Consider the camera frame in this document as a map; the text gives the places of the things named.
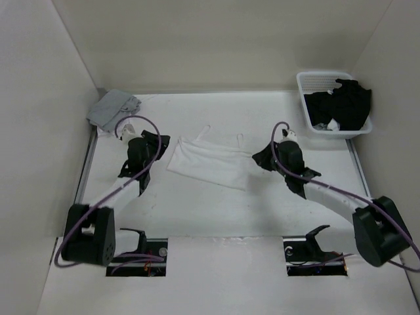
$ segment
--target gray fabric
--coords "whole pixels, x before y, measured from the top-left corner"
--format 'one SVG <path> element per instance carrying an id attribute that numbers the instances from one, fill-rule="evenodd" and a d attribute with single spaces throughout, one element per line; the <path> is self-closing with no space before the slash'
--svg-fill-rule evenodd
<path id="1" fill-rule="evenodd" d="M 112 89 L 92 106 L 86 118 L 90 124 L 111 133 L 121 118 L 137 113 L 140 104 L 141 101 L 133 95 Z"/>

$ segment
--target white laundry basket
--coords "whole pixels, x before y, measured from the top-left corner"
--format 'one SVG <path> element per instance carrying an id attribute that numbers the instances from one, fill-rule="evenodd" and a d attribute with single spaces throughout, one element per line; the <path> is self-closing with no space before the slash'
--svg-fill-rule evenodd
<path id="1" fill-rule="evenodd" d="M 313 128 L 308 108 L 305 102 L 305 94 L 312 94 L 314 92 L 326 92 L 327 90 L 336 89 L 341 86 L 340 83 L 336 83 L 336 79 L 352 79 L 351 75 L 345 72 L 333 72 L 333 71 L 310 71 L 300 72 L 296 76 L 297 85 L 299 86 L 299 94 L 301 96 L 301 104 L 306 120 L 306 126 L 308 127 L 308 133 L 310 136 L 316 138 L 330 138 L 330 139 L 351 139 L 355 136 L 370 133 L 372 131 L 372 122 L 367 117 L 364 126 L 360 130 L 356 131 L 328 131 L 328 130 L 316 130 Z"/>

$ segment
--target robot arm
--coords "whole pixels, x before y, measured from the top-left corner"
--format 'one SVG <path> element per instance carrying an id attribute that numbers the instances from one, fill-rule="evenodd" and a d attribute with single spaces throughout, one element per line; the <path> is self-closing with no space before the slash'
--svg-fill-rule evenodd
<path id="1" fill-rule="evenodd" d="M 128 160 L 123 164 L 117 180 L 101 196 L 88 203 L 74 204 L 70 207 L 64 235 L 68 234 L 90 206 L 110 195 L 116 188 L 122 187 L 130 178 L 143 170 L 157 153 L 156 160 L 159 160 L 169 145 L 170 137 L 161 136 L 162 145 L 158 152 L 157 135 L 148 131 L 136 135 L 133 126 L 126 125 L 120 140 L 128 145 Z M 131 201 L 142 195 L 149 181 L 150 174 L 147 171 L 100 205 L 63 247 L 62 258 L 65 261 L 107 266 L 119 254 L 144 253 L 146 246 L 144 232 L 131 229 L 116 231 L 114 217 L 117 217 Z"/>
<path id="2" fill-rule="evenodd" d="M 283 139 L 275 143 L 279 162 L 290 172 L 302 179 L 286 174 L 274 160 L 270 145 L 255 154 L 253 159 L 258 166 L 267 171 L 277 171 L 285 178 L 287 187 L 300 197 L 315 201 L 342 216 L 354 227 L 354 230 L 341 230 L 323 225 L 309 232 L 306 238 L 308 252 L 313 261 L 325 261 L 330 251 L 354 253 L 362 256 L 369 264 L 381 266 L 410 245 L 398 233 L 388 220 L 376 212 L 373 207 L 358 199 L 345 196 L 328 187 L 319 186 L 308 179 L 320 177 L 321 174 L 305 167 L 303 154 L 297 144 L 296 134 L 283 129 Z M 372 202 L 390 215 L 409 235 L 394 202 L 387 197 L 373 199 Z"/>

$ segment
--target white wall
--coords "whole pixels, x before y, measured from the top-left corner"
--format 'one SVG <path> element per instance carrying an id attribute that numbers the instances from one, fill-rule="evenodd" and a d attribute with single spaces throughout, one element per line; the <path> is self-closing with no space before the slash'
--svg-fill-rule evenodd
<path id="1" fill-rule="evenodd" d="M 35 314 L 97 98 L 50 0 L 0 1 L 0 314 Z"/>
<path id="2" fill-rule="evenodd" d="M 356 139 L 367 183 L 392 198 L 420 243 L 420 1 L 394 0 L 362 53 L 354 76 L 373 89 L 373 132 Z M 406 262 L 419 268 L 412 250 Z M 409 273 L 417 296 L 420 276 Z"/>
<path id="3" fill-rule="evenodd" d="M 54 0 L 95 83 L 132 92 L 296 89 L 351 70 L 390 0 Z"/>

